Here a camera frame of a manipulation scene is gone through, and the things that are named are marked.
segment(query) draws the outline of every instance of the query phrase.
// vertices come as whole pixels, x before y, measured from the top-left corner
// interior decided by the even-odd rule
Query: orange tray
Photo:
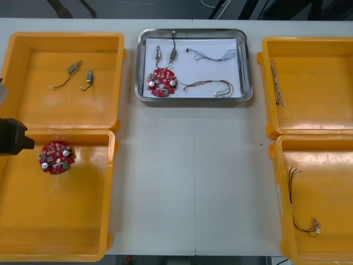
[[[282,225],[282,254],[295,265],[353,263],[353,136],[280,136],[269,148]],[[298,168],[289,196],[290,168]],[[308,229],[314,218],[320,234]]]
[[[106,253],[115,136],[109,130],[28,130],[34,150],[0,157],[0,261],[98,261]],[[76,161],[59,175],[38,162],[50,141]]]
[[[16,33],[8,44],[2,77],[9,95],[0,116],[30,129],[113,129],[117,122],[124,36],[120,33]],[[61,88],[67,69],[81,67]],[[86,75],[93,69],[92,87]]]
[[[285,106],[276,105],[270,60]],[[267,135],[353,134],[353,38],[265,38]]]

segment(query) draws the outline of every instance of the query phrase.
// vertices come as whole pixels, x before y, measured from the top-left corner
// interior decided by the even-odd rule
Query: table
[[[134,95],[137,38],[149,28],[237,28],[249,41],[251,100],[146,105]],[[278,256],[281,228],[256,53],[265,36],[353,36],[353,22],[0,19],[0,61],[16,31],[125,36],[108,254]],[[164,161],[150,162],[151,157]]]

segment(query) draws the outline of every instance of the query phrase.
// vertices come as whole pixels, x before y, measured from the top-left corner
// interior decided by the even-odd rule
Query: stainless steel tray
[[[143,96],[146,39],[170,39],[170,32],[175,30],[176,39],[236,39],[239,65],[240,98],[150,98]],[[138,37],[135,95],[142,101],[150,102],[241,102],[253,95],[250,76],[249,51],[247,36],[238,29],[147,29]]]

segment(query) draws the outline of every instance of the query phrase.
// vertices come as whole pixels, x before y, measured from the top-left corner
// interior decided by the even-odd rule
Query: twisted wires
[[[207,59],[207,60],[214,61],[214,62],[225,62],[225,61],[228,61],[228,60],[231,60],[231,59],[235,58],[237,51],[235,49],[228,50],[226,52],[226,54],[224,54],[219,59],[210,58],[210,57],[206,56],[205,54],[203,54],[203,53],[201,53],[199,51],[196,51],[194,49],[191,49],[191,48],[187,48],[186,52],[194,53],[195,54],[195,56],[194,56],[195,61],[198,61],[200,59]]]
[[[184,84],[181,82],[181,84],[185,85],[185,87],[183,88],[183,91],[186,91],[186,89],[189,87],[202,86],[203,84],[212,83],[212,82],[225,83],[227,85],[226,89],[220,90],[214,93],[213,95],[215,97],[230,98],[232,96],[234,92],[234,87],[231,83],[229,83],[226,80],[205,80],[205,81],[198,81],[192,84]]]
[[[302,172],[302,171],[298,170],[298,168],[293,169],[293,167],[291,167],[291,169],[289,170],[288,188],[289,188],[290,203],[291,203],[291,206],[292,206],[293,224],[294,224],[296,229],[298,229],[298,230],[300,230],[302,232],[309,233],[309,235],[311,235],[312,237],[316,237],[320,233],[319,228],[321,227],[321,224],[318,224],[318,219],[314,218],[314,222],[313,222],[312,227],[310,227],[309,229],[304,229],[304,228],[302,228],[301,226],[298,225],[297,221],[294,218],[294,214],[293,214],[293,204],[292,204],[292,190],[293,190],[293,188],[292,188],[292,185],[293,185],[293,179],[294,179],[295,175],[300,173],[300,172]]]
[[[275,86],[276,86],[276,90],[277,90],[276,104],[285,106],[286,103],[284,103],[282,100],[282,93],[281,93],[281,89],[280,89],[280,86],[278,85],[278,80],[277,80],[277,73],[276,73],[277,62],[274,59],[271,59],[270,61],[273,61],[275,63],[275,65],[271,64],[271,71],[272,71],[272,74],[274,75],[274,81],[275,81]]]

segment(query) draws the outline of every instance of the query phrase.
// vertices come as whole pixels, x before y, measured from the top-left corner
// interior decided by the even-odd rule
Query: circular circuit board
[[[166,68],[154,70],[147,78],[147,88],[151,90],[152,95],[160,98],[174,94],[177,84],[178,79],[174,73]]]
[[[38,157],[41,168],[50,174],[61,174],[75,162],[74,151],[63,141],[54,141],[42,148]]]

